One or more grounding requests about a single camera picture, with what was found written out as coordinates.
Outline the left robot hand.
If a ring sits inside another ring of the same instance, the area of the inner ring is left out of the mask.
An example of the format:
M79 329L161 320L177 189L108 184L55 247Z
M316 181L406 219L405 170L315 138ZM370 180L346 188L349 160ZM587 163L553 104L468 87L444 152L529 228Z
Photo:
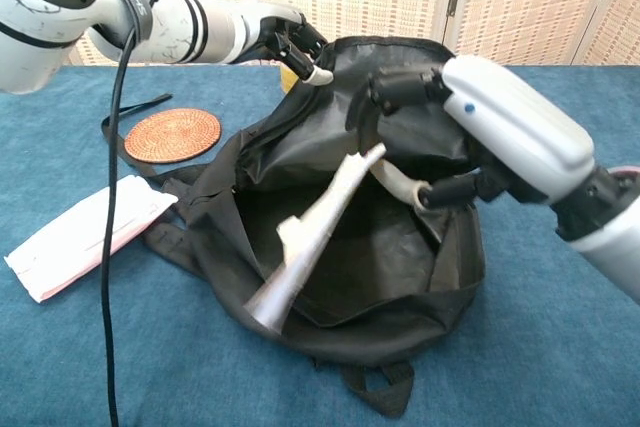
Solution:
M245 37L233 63L278 61L305 84L333 82L334 74L316 64L328 41L300 10L266 0L242 0L238 6Z

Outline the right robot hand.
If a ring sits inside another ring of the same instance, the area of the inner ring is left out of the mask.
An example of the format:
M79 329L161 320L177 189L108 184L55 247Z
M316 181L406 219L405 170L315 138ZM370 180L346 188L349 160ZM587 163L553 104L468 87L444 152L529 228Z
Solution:
M545 205L567 242L640 234L640 181L599 165L589 133L508 68L477 55L371 73L345 127L362 150L380 116L435 103L493 160L500 184L524 204Z

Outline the black fabric backpack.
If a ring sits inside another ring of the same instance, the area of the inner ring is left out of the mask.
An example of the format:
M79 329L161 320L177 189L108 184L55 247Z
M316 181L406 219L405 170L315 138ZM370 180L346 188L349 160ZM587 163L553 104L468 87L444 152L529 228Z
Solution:
M239 130L207 164L157 172L126 163L177 199L183 227L155 223L145 243L207 282L246 329L267 329L249 299L279 271L277 226L301 215L328 187L359 134L346 130L350 103L383 69L441 64L441 43L421 38L351 36L326 45L318 64L331 84L296 84L267 117ZM476 151L436 102L383 118L387 155L369 171L341 216L309 280L274 340L336 364L362 401L401 416L414 384L411 358L454 330L485 277L478 213L472 203L422 210L402 178L450 182L472 171Z

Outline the white notebook with yellow spine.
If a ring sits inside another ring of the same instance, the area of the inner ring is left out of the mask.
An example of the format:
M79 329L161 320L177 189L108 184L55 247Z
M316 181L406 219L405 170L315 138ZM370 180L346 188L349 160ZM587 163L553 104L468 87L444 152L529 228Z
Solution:
M348 154L328 187L300 216L276 228L283 260L244 308L267 331L279 335L293 303L309 279L337 224L369 169L386 153L379 143L364 154Z

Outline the clear packing tape roll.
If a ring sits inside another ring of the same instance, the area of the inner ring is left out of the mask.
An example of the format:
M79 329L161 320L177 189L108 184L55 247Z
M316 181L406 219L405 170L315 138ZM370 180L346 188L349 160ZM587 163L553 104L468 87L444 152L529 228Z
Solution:
M289 93L294 85L299 81L299 76L286 64L280 63L280 86L282 91Z

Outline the round woven rattan coaster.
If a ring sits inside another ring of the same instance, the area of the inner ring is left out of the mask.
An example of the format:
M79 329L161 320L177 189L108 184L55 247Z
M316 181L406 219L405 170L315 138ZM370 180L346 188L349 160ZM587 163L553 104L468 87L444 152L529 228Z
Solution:
M222 125L214 114L174 108L138 122L126 136L124 150L138 161L169 164L209 151L221 135Z

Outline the pink and white tissue pack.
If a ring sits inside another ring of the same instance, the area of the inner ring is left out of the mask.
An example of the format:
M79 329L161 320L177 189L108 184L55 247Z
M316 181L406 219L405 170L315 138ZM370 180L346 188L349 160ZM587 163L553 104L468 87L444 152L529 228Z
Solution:
M140 176L117 181L110 252L116 253L176 204ZM102 262L109 206L107 187L80 200L4 257L37 303L61 292Z

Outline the blue tablecloth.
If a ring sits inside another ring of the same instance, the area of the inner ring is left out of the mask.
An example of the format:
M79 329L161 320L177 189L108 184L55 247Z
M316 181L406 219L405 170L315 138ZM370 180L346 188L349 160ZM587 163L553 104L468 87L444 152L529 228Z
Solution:
M5 256L105 187L114 77L66 67L39 92L0 95L0 427L110 427L99 274L39 304ZM414 360L398 419L129 244L110 271L120 426L640 427L640 306L556 236L550 210L502 196L478 211L485 281Z

